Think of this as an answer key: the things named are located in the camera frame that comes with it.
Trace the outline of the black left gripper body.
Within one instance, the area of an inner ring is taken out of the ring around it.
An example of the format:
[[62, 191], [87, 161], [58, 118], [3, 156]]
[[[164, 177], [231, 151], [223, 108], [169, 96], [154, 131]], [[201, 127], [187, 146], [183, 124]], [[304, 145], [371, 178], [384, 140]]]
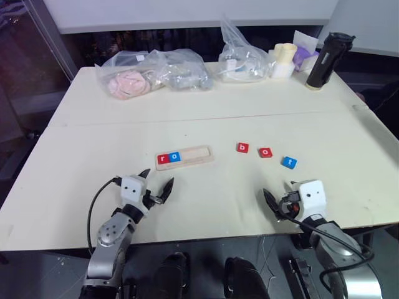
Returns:
[[146, 208], [152, 208], [155, 204], [163, 204], [164, 200], [161, 197], [151, 195], [151, 191], [147, 189], [143, 195], [142, 202]]

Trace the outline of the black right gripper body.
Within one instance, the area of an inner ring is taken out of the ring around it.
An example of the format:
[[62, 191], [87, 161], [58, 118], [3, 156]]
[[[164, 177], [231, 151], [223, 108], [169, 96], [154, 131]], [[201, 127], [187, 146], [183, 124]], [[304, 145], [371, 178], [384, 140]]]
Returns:
[[279, 220], [295, 219], [300, 213], [300, 194], [298, 191], [288, 192], [278, 203]]

